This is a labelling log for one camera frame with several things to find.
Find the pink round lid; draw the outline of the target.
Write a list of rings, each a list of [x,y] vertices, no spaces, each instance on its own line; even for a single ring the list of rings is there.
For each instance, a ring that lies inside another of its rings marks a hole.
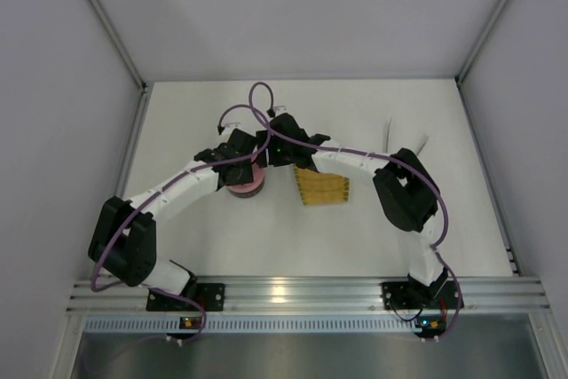
[[[252,181],[251,182],[253,182],[253,181],[255,181],[259,178],[264,178],[264,170],[254,164],[252,166]]]

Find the silver metal tongs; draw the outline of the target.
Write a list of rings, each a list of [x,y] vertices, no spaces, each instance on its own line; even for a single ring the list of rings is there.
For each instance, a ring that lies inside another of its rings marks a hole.
[[[383,129],[383,151],[386,154],[394,154],[401,148],[405,148],[419,156],[429,142],[429,135],[407,131],[405,127],[400,130],[398,125],[390,117]]]

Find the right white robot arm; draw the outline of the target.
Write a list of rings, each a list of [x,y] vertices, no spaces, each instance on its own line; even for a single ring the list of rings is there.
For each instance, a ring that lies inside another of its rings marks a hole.
[[[438,259],[446,237],[448,212],[438,186],[407,148],[395,154],[367,153],[340,146],[328,135],[308,135],[289,113],[268,112],[271,141],[261,158],[273,167],[293,164],[333,174],[375,189],[383,214],[398,235],[406,259],[410,288],[422,297],[436,296],[449,270]]]

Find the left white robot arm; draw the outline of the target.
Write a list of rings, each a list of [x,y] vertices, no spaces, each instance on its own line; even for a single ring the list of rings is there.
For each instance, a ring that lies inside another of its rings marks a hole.
[[[218,146],[200,151],[159,185],[126,200],[113,196],[105,201],[88,248],[95,263],[91,290],[125,284],[186,297],[193,274],[160,258],[158,224],[225,186],[251,183],[254,158],[269,139],[265,131],[253,135],[227,129]]]

